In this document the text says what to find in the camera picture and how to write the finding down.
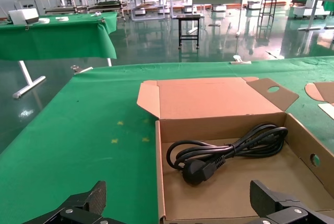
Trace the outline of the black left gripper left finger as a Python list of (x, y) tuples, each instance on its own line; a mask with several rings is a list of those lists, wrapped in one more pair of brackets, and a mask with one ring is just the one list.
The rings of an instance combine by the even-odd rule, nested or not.
[(106, 182), (98, 181), (84, 193), (67, 198), (58, 208), (27, 221), (27, 223), (117, 223), (117, 220), (103, 217), (106, 206)]

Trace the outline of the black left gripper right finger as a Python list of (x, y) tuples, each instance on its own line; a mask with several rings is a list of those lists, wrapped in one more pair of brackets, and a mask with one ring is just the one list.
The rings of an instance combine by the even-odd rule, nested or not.
[(250, 182), (249, 199), (259, 216), (250, 223), (333, 223), (333, 218), (311, 210), (292, 195), (270, 190), (259, 180)]

